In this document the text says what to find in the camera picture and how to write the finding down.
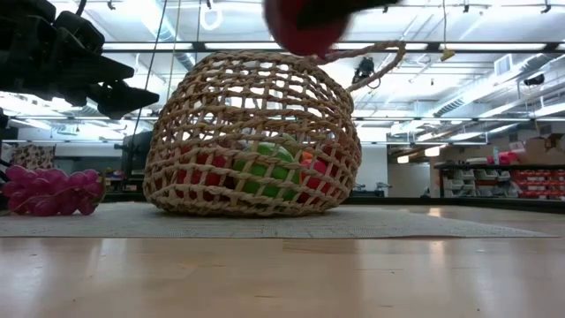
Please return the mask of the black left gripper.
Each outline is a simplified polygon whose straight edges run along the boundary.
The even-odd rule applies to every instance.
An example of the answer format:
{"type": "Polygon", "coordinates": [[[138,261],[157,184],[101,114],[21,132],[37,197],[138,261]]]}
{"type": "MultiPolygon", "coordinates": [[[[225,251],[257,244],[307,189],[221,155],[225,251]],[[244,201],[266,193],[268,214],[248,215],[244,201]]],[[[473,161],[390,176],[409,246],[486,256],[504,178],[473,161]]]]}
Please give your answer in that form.
{"type": "Polygon", "coordinates": [[[134,70],[95,53],[95,28],[81,17],[86,4],[81,0],[75,12],[57,13],[49,1],[3,0],[1,89],[70,104],[91,99],[109,118],[158,102],[158,94],[123,80],[97,85],[91,80],[129,79],[134,70]]]}

